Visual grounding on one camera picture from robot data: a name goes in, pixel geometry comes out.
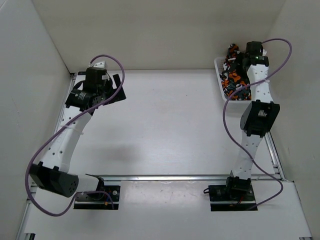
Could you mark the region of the orange camouflage shorts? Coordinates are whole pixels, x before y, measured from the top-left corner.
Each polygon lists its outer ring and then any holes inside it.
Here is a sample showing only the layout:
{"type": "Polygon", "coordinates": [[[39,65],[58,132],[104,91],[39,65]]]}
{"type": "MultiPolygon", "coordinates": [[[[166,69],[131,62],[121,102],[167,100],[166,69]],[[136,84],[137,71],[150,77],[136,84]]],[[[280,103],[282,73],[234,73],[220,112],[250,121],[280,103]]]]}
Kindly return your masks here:
{"type": "Polygon", "coordinates": [[[222,64],[222,72],[219,74],[223,93],[229,98],[237,89],[250,83],[245,72],[236,72],[234,61],[238,54],[243,54],[238,45],[232,43],[222,64]]]}

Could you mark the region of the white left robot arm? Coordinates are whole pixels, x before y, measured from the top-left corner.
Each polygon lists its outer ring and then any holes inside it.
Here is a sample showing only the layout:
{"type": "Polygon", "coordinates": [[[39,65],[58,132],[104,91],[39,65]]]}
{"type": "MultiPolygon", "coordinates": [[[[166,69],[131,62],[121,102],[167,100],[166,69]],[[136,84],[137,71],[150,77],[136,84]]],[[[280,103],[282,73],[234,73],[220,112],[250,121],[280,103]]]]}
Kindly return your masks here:
{"type": "Polygon", "coordinates": [[[39,163],[30,167],[29,175],[42,189],[64,197],[77,192],[87,192],[93,200],[100,200],[105,194],[102,179],[96,175],[70,173],[70,162],[76,145],[94,111],[91,107],[111,98],[111,103],[126,99],[120,89],[118,74],[109,76],[103,67],[89,67],[85,79],[70,91],[63,110],[62,133],[45,148],[39,163]]]}

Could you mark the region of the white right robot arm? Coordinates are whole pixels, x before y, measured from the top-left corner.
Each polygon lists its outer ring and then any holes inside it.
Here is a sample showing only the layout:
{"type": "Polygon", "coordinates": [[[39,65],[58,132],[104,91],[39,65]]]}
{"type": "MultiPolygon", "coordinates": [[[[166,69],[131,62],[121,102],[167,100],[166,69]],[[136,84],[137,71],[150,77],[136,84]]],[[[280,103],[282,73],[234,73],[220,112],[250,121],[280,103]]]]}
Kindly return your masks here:
{"type": "Polygon", "coordinates": [[[280,105],[273,101],[267,80],[268,57],[247,53],[242,60],[242,67],[254,93],[240,119],[240,151],[224,188],[230,200],[236,200],[250,191],[253,160],[263,137],[271,130],[280,111],[280,105]]]}

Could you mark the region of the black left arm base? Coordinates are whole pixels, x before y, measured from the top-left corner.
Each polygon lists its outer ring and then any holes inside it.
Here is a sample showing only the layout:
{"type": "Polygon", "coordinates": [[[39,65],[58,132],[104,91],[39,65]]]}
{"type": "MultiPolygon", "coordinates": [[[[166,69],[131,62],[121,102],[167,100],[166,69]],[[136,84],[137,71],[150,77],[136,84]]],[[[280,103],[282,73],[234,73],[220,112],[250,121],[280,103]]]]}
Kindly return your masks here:
{"type": "Polygon", "coordinates": [[[78,195],[74,201],[74,210],[118,210],[120,205],[121,186],[119,183],[109,183],[99,180],[98,191],[105,193],[90,193],[78,195]]]}

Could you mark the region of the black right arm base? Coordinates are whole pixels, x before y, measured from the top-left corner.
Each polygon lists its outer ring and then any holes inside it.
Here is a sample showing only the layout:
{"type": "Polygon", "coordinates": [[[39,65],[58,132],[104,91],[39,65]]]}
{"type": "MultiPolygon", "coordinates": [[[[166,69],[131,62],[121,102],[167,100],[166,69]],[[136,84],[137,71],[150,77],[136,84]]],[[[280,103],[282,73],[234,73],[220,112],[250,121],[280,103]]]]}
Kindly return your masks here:
{"type": "Polygon", "coordinates": [[[226,184],[209,185],[203,190],[209,195],[212,212],[257,211],[251,179],[229,176],[226,184]]]}

